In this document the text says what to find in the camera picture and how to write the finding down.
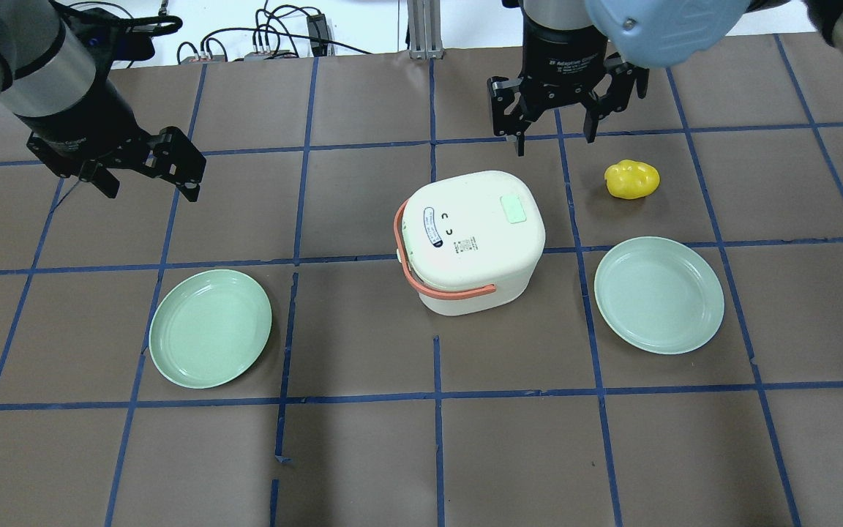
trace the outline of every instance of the orange handle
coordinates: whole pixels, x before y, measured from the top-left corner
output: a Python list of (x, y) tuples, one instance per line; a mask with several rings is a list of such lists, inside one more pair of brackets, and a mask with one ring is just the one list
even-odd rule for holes
[(407, 204), (408, 200), (406, 200), (405, 203), (402, 203), (398, 212), (395, 213), (395, 221), (392, 223), (392, 231), (395, 234), (395, 246), (397, 247), (396, 250), (399, 253), (399, 260), (402, 261), (402, 273), (405, 273), (405, 279), (408, 280), (409, 285), (415, 288), (415, 291), (437, 300), (466, 300), (468, 298), (475, 298), (478, 296), (484, 296), (485, 294), (495, 293), (496, 286), (494, 284), (484, 285), (483, 287), (478, 287), (477, 289), (451, 291), (451, 293), (449, 293), (448, 291), (438, 291), (436, 289), (432, 289), (415, 279), (415, 275), (412, 274), (411, 269), (408, 268), (408, 254), (405, 253), (405, 243), (402, 242), (402, 214), (405, 213), (405, 206), (407, 206)]

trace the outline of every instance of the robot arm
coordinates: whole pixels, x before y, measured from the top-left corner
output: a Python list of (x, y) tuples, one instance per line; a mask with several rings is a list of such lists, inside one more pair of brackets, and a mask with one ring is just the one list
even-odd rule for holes
[(1, 100), (32, 130), (27, 146), (34, 156), (57, 176), (80, 177), (110, 198), (119, 181), (108, 169), (127, 168), (173, 183), (196, 201), (206, 164), (200, 151), (177, 127), (157, 135), (142, 130), (108, 80), (114, 58), (149, 58), (150, 37), (180, 26), (177, 17), (121, 20), (48, 0), (0, 0)]
[[(515, 137), (524, 154), (525, 131), (546, 110), (585, 107), (586, 140), (600, 120), (624, 111), (633, 88), (646, 94), (649, 67), (669, 67), (706, 50), (742, 14), (787, 0), (502, 0), (522, 10), (522, 71), (518, 79), (491, 77), (492, 131)], [(843, 0), (806, 0), (824, 39), (843, 51)], [(606, 56), (608, 39), (617, 53)], [(595, 91), (610, 76), (607, 92)]]

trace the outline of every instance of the white rice cooker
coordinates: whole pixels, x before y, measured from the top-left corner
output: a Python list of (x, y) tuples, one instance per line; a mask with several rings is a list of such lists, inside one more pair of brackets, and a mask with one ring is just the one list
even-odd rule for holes
[(535, 198), (505, 171), (426, 184), (402, 203), (392, 227), (405, 279), (425, 306), (448, 316), (515, 300), (545, 246)]

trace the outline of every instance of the green button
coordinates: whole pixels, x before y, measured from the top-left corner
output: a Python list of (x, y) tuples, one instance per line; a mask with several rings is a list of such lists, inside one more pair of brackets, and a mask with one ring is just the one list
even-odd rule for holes
[(506, 220), (509, 223), (522, 223), (525, 221), (525, 210), (522, 210), (522, 201), (519, 201), (519, 196), (516, 194), (506, 194), (499, 198), (499, 203), (503, 204), (503, 212), (506, 213)]

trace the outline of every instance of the blue tape grid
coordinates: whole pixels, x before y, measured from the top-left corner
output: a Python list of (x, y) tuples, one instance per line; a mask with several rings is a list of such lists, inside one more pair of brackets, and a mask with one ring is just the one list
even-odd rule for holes
[(720, 258), (722, 258), (724, 274), (726, 274), (727, 283), (730, 287), (730, 296), (732, 297), (733, 306), (735, 306), (735, 311), (737, 313), (737, 321), (740, 323), (740, 331), (743, 334), (743, 343), (745, 343), (746, 346), (746, 354), (747, 357), (749, 357), (750, 368), (753, 371), (753, 379), (756, 384), (757, 394), (760, 398), (760, 407), (763, 410), (763, 419), (766, 422), (766, 430), (770, 436), (770, 445), (773, 447), (773, 457), (776, 458), (776, 467), (777, 470), (779, 470), (779, 479), (782, 481), (783, 491), (786, 496), (786, 504), (789, 507), (790, 516), (793, 518), (793, 526), (799, 527), (800, 524), (802, 524), (799, 520), (799, 510), (795, 504), (793, 488), (789, 481), (789, 474), (786, 472), (786, 464), (782, 458), (782, 451), (779, 449), (779, 438), (776, 436), (776, 425), (773, 423), (773, 416), (770, 413), (769, 401), (766, 398), (766, 390), (763, 389), (763, 378), (760, 377), (760, 368), (755, 364), (756, 361), (754, 360), (753, 342), (750, 340), (750, 333), (746, 328), (746, 317), (743, 316), (743, 308), (741, 307), (740, 296), (737, 293), (737, 284), (733, 279), (733, 271), (730, 270), (730, 261), (728, 260), (726, 244), (724, 242), (722, 232), (720, 231), (719, 224), (717, 224), (717, 217), (711, 203), (711, 195), (708, 192), (705, 173), (703, 173), (702, 165), (698, 159), (698, 152), (695, 149), (695, 141), (692, 139), (690, 131), (688, 131), (689, 123), (688, 119), (685, 117), (685, 109), (683, 109), (682, 100), (678, 94), (678, 87), (675, 85), (675, 77), (672, 76), (671, 69), (666, 69), (666, 73), (668, 73), (669, 76), (669, 86), (672, 88), (672, 97), (675, 99), (675, 106), (678, 108), (678, 115), (682, 121), (682, 128), (686, 130), (685, 138), (686, 141), (688, 141), (689, 152), (692, 153), (692, 162), (695, 166), (695, 173), (698, 176), (698, 183), (702, 188), (702, 194), (705, 198), (705, 207), (707, 208), (708, 216), (711, 220), (711, 227), (713, 233), (715, 234), (717, 250), (720, 251)]
[[(722, 261), (724, 264), (725, 274), (729, 281), (730, 290), (732, 291), (733, 300), (735, 300), (735, 308), (737, 311), (738, 321), (745, 338), (747, 354), (749, 358), (753, 358), (752, 343), (749, 340), (749, 331), (746, 328), (746, 319), (743, 316), (743, 310), (740, 305), (739, 296), (736, 293), (735, 281), (733, 281), (733, 273), (730, 271), (730, 264), (727, 259), (726, 247), (760, 247), (760, 246), (784, 246), (784, 244), (843, 244), (843, 237), (840, 238), (807, 238), (797, 240), (740, 240), (740, 241), (726, 241), (722, 238), (719, 227), (717, 227), (716, 217), (713, 213), (711, 205), (710, 194), (708, 193), (705, 177), (703, 177), (702, 170), (697, 157), (697, 153), (692, 140), (692, 134), (698, 133), (714, 133), (714, 132), (730, 132), (730, 131), (753, 131), (753, 130), (812, 130), (815, 134), (816, 140), (819, 143), (820, 150), (824, 160), (828, 164), (829, 171), (832, 173), (834, 183), (839, 188), (843, 199), (843, 183), (841, 182), (839, 173), (837, 173), (831, 160), (830, 154), (823, 141), (820, 129), (830, 129), (830, 127), (843, 127), (843, 122), (839, 123), (817, 123), (815, 122), (809, 104), (807, 104), (799, 82), (795, 76), (792, 65), (789, 63), (786, 50), (783, 47), (782, 41), (776, 36), (776, 44), (779, 47), (780, 56), (787, 71), (790, 74), (790, 80), (793, 82), (793, 87), (798, 94), (803, 105), (803, 110), (806, 111), (807, 124), (775, 124), (775, 126), (746, 126), (746, 127), (689, 127), (686, 122), (685, 113), (681, 100), (673, 80), (672, 73), (669, 71), (670, 87), (672, 87), (673, 99), (679, 111), (682, 129), (664, 129), (664, 130), (635, 130), (635, 131), (611, 131), (599, 133), (599, 136), (633, 136), (633, 135), (662, 135), (662, 134), (684, 134), (689, 143), (689, 150), (692, 153), (692, 160), (695, 164), (696, 173), (699, 177), (699, 183), (702, 187), (702, 194), (705, 197), (705, 206), (708, 209), (709, 217), (712, 222), (713, 231), (715, 231), (716, 239), (713, 241), (692, 242), (688, 243), (689, 247), (716, 247), (722, 253)], [(394, 143), (358, 143), (358, 144), (335, 144), (334, 146), (311, 146), (310, 133), (313, 122), (314, 113), (314, 99), (315, 99), (315, 84), (318, 76), (318, 59), (314, 60), (311, 74), (311, 86), (308, 97), (308, 113), (307, 113), (307, 129), (305, 129), (305, 141), (302, 147), (288, 147), (288, 148), (254, 148), (254, 149), (237, 149), (237, 150), (215, 150), (204, 152), (206, 156), (228, 156), (229, 154), (263, 154), (272, 152), (301, 152), (302, 153), (302, 167), (301, 167), (301, 184), (299, 190), (298, 200), (298, 216), (296, 217), (295, 230), (295, 250), (294, 257), (291, 259), (277, 259), (271, 261), (196, 261), (196, 263), (168, 263), (167, 254), (168, 246), (171, 242), (171, 231), (175, 214), (177, 213), (178, 194), (174, 193), (173, 203), (171, 203), (171, 213), (168, 216), (168, 229), (165, 236), (165, 243), (162, 250), (162, 257), (160, 263), (152, 264), (130, 264), (130, 266), (81, 266), (81, 267), (53, 267), (53, 268), (38, 268), (37, 262), (40, 259), (40, 253), (44, 246), (45, 238), (50, 229), (50, 222), (53, 219), (54, 209), (61, 196), (61, 186), (63, 180), (57, 184), (56, 192), (54, 193), (53, 203), (50, 206), (50, 214), (47, 217), (46, 223), (41, 233), (40, 240), (34, 260), (30, 267), (21, 269), (0, 269), (0, 274), (22, 274), (27, 276), (26, 284), (21, 293), (19, 304), (16, 308), (13, 321), (10, 327), (9, 337), (7, 337), (4, 350), (0, 357), (0, 378), (6, 364), (7, 354), (11, 341), (13, 340), (15, 331), (19, 324), (21, 310), (23, 310), (24, 302), (26, 302), (27, 294), (30, 289), (34, 274), (58, 274), (58, 273), (85, 273), (98, 271), (128, 271), (128, 270), (157, 270), (158, 279), (155, 285), (154, 297), (151, 301), (149, 320), (154, 314), (155, 307), (157, 307), (158, 297), (160, 297), (161, 282), (164, 272), (168, 268), (204, 268), (217, 266), (271, 266), (272, 264), (293, 264), (294, 266), (301, 266), (302, 264), (325, 264), (335, 263), (335, 261), (384, 261), (394, 259), (392, 254), (374, 254), (374, 255), (348, 255), (337, 257), (323, 257), (323, 258), (302, 258), (300, 253), (301, 247), (301, 222), (304, 219), (304, 197), (305, 190), (307, 190), (307, 164), (308, 156), (312, 150), (338, 150), (338, 149), (359, 149), (359, 148), (385, 148), (385, 147), (403, 147), (403, 146), (421, 146), (421, 144), (430, 144), (431, 146), (431, 180), (436, 180), (436, 156), (435, 148), (438, 144), (458, 144), (458, 143), (496, 143), (496, 141), (504, 141), (503, 138), (483, 137), (483, 138), (462, 138), (462, 139), (444, 139), (438, 140), (436, 138), (435, 126), (435, 63), (429, 61), (429, 105), (430, 105), (430, 138), (428, 141), (394, 141)], [(192, 137), (194, 127), (197, 124), (198, 109), (200, 109), (201, 94), (203, 90), (203, 83), (206, 76), (207, 66), (204, 64), (201, 67), (201, 79), (198, 83), (197, 96), (195, 97), (194, 108), (191, 116), (190, 130), (188, 130), (188, 137)], [(591, 343), (592, 362), (594, 365), (595, 387), (594, 388), (578, 388), (578, 389), (548, 389), (548, 390), (508, 390), (508, 391), (454, 391), (443, 392), (441, 390), (441, 342), (438, 337), (434, 340), (434, 360), (435, 360), (435, 390), (432, 392), (415, 392), (415, 393), (398, 393), (398, 394), (382, 394), (382, 395), (364, 395), (364, 396), (341, 396), (341, 397), (289, 397), (288, 396), (288, 377), (290, 377), (291, 369), (291, 343), (293, 340), (294, 330), (294, 314), (295, 314), (295, 299), (298, 289), (298, 273), (294, 273), (292, 277), (291, 286), (291, 309), (288, 314), (288, 332), (285, 337), (285, 361), (283, 364), (282, 373), (282, 388), (279, 397), (247, 397), (247, 398), (228, 398), (228, 400), (138, 400), (138, 387), (141, 383), (141, 373), (143, 373), (145, 356), (144, 353), (138, 357), (138, 366), (136, 368), (135, 380), (133, 381), (132, 392), (130, 400), (128, 401), (83, 401), (83, 403), (2, 403), (0, 404), (0, 411), (20, 411), (20, 410), (74, 410), (74, 409), (102, 409), (102, 408), (126, 408), (127, 419), (126, 426), (124, 426), (123, 437), (121, 437), (120, 451), (117, 458), (116, 469), (113, 476), (113, 487), (110, 491), (110, 500), (108, 501), (107, 515), (105, 525), (108, 526), (113, 521), (113, 510), (115, 506), (116, 494), (118, 493), (119, 480), (121, 478), (121, 468), (124, 464), (124, 456), (126, 456), (127, 440), (130, 436), (132, 418), (137, 408), (176, 408), (176, 407), (204, 407), (204, 406), (240, 406), (240, 405), (272, 405), (275, 404), (279, 408), (279, 417), (277, 423), (277, 446), (275, 453), (277, 456), (281, 455), (282, 446), (284, 443), (284, 424), (285, 424), (285, 408), (288, 405), (297, 404), (339, 404), (339, 403), (374, 403), (375, 401), (392, 401), (392, 400), (434, 400), (435, 401), (435, 443), (438, 446), (436, 449), (436, 474), (438, 475), (438, 525), (445, 524), (444, 513), (444, 464), (443, 464), (443, 437), (442, 437), (442, 423), (441, 423), (441, 403), (443, 400), (451, 400), (452, 398), (486, 398), (486, 397), (597, 397), (599, 401), (599, 416), (600, 424), (602, 424), (602, 434), (604, 440), (605, 454), (607, 458), (608, 477), (610, 478), (612, 507), (615, 513), (616, 524), (622, 525), (622, 516), (620, 513), (618, 483), (616, 482), (615, 468), (613, 468), (612, 447), (610, 443), (609, 426), (607, 423), (605, 397), (607, 395), (641, 395), (641, 394), (681, 394), (681, 393), (717, 393), (717, 392), (735, 392), (735, 391), (756, 391), (760, 397), (760, 404), (763, 407), (763, 416), (766, 420), (767, 428), (770, 434), (770, 440), (773, 444), (773, 453), (776, 456), (777, 468), (779, 468), (780, 477), (782, 478), (783, 488), (786, 493), (787, 503), (789, 504), (790, 514), (793, 517), (793, 524), (800, 525), (801, 521), (794, 503), (792, 491), (790, 490), (789, 478), (787, 478), (786, 468), (782, 461), (782, 453), (779, 451), (779, 442), (776, 440), (776, 430), (773, 426), (772, 416), (769, 410), (769, 404), (766, 401), (765, 393), (769, 390), (792, 390), (792, 389), (833, 389), (843, 388), (843, 381), (803, 381), (803, 383), (763, 383), (760, 377), (759, 368), (752, 365), (754, 373), (753, 384), (719, 384), (718, 386), (627, 386), (627, 387), (606, 387), (603, 383), (602, 372), (600, 371), (599, 357), (596, 352), (596, 337), (594, 332), (594, 321), (591, 317), (591, 310), (589, 306), (588, 295), (588, 281), (586, 280), (585, 263), (583, 263), (583, 253), (592, 253), (592, 251), (605, 251), (611, 249), (612, 246), (591, 246), (586, 247), (581, 244), (578, 226), (574, 221), (574, 203), (571, 189), (571, 174), (569, 174), (568, 157), (564, 148), (564, 141), (566, 139), (581, 139), (582, 133), (564, 133), (562, 130), (561, 117), (558, 111), (555, 111), (556, 134), (538, 135), (530, 137), (532, 141), (549, 141), (557, 140), (562, 161), (562, 171), (564, 176), (564, 183), (566, 187), (566, 197), (568, 197), (569, 209), (572, 211), (572, 233), (574, 237), (574, 247), (552, 247), (552, 249), (545, 250), (547, 254), (559, 253), (574, 253), (577, 256), (578, 267), (582, 287), (582, 300), (585, 303), (586, 323), (588, 324), (588, 337)], [(26, 166), (40, 164), (38, 161), (6, 161), (0, 162), (0, 167), (3, 166)], [(144, 347), (147, 346), (148, 338), (148, 324), (146, 325), (144, 336)], [(270, 525), (275, 524), (277, 517), (277, 500), (278, 500), (279, 480), (272, 480), (271, 496), (270, 496)]]

